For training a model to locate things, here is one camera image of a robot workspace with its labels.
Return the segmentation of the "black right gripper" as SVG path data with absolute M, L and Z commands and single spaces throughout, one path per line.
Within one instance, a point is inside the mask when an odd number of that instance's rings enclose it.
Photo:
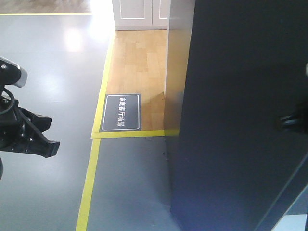
M 279 131 L 289 131 L 296 133 L 308 133 L 308 102 L 304 101 L 296 106 L 296 109 L 286 116 L 276 119 L 276 128 Z

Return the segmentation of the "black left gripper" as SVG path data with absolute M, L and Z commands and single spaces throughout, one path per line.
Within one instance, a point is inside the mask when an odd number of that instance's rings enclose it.
M 19 107 L 19 101 L 4 86 L 0 87 L 0 150 L 53 157 L 59 141 L 48 140 L 42 133 L 49 130 L 50 117 Z

